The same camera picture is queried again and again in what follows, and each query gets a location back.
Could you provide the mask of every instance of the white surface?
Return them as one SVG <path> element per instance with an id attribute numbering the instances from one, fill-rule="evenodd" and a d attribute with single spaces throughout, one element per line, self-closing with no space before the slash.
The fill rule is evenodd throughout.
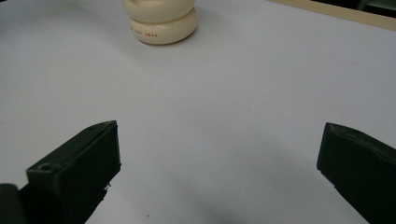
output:
<path id="1" fill-rule="evenodd" d="M 199 0 L 138 42 L 121 1 L 0 4 L 0 182 L 116 119 L 121 172 L 88 223 L 366 223 L 317 170 L 340 123 L 396 147 L 396 33 L 264 0 Z"/>

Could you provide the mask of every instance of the cream-colored object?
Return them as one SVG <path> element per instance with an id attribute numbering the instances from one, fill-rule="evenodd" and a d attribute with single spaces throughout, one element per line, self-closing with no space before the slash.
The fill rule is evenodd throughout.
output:
<path id="1" fill-rule="evenodd" d="M 186 38 L 195 30 L 197 23 L 197 14 L 193 8 L 187 15 L 173 21 L 147 23 L 131 19 L 131 29 L 140 41 L 163 45 Z"/>
<path id="2" fill-rule="evenodd" d="M 122 3 L 136 21 L 165 22 L 189 13 L 195 0 L 122 0 Z"/>

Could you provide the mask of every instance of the table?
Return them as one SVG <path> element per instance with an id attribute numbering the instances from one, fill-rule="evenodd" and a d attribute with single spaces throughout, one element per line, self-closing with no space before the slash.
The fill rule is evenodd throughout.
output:
<path id="1" fill-rule="evenodd" d="M 138 42 L 121 1 L 0 4 L 0 181 L 95 123 L 121 172 L 88 223 L 366 223 L 316 169 L 326 122 L 396 147 L 396 33 L 264 0 L 198 0 Z"/>

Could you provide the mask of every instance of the wooden edge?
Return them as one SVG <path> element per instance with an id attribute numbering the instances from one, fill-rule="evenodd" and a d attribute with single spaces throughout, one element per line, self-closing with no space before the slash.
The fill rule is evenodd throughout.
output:
<path id="1" fill-rule="evenodd" d="M 396 19 L 391 17 L 380 16 L 372 13 L 349 9 L 346 7 L 336 7 L 310 0 L 268 1 L 396 31 Z"/>

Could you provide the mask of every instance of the beige container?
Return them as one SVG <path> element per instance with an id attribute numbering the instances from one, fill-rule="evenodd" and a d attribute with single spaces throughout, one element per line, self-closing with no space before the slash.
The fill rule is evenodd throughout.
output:
<path id="1" fill-rule="evenodd" d="M 137 39 L 153 45 L 175 43 L 198 24 L 195 0 L 123 0 Z"/>

